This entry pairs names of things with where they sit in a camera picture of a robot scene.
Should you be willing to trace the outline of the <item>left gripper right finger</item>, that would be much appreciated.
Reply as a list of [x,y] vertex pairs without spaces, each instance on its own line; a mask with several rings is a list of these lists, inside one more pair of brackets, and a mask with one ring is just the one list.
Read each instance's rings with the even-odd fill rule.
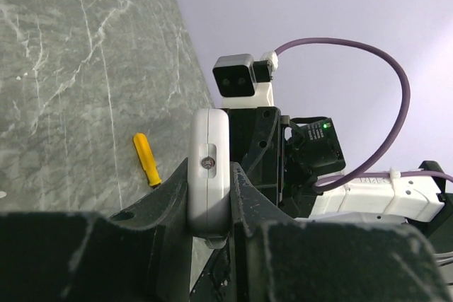
[[231,165],[233,301],[450,301],[434,250],[407,224],[298,222]]

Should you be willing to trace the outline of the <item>yellow handled screwdriver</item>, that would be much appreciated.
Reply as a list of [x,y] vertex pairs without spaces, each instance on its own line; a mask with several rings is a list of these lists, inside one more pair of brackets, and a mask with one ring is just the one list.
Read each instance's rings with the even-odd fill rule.
[[162,183],[162,180],[157,170],[156,161],[146,135],[143,133],[136,133],[133,137],[133,144],[142,169],[147,177],[149,186],[158,187]]

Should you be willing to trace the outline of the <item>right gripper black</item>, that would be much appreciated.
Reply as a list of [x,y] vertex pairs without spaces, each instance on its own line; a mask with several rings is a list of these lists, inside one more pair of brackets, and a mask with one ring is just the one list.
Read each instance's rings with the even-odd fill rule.
[[291,217],[308,217],[314,183],[345,168],[330,118],[282,115],[276,107],[228,109],[230,159],[251,184]]

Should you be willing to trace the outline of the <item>white remote control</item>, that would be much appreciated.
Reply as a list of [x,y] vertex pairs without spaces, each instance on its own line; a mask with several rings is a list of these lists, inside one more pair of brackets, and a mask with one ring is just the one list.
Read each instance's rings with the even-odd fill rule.
[[190,126],[187,221],[193,235],[210,249],[227,243],[229,193],[229,117],[220,109],[200,109]]

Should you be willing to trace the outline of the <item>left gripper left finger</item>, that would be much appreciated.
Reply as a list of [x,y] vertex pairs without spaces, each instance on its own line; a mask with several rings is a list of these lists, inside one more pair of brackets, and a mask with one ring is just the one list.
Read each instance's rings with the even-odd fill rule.
[[187,301],[188,164],[111,217],[1,215],[2,301]]

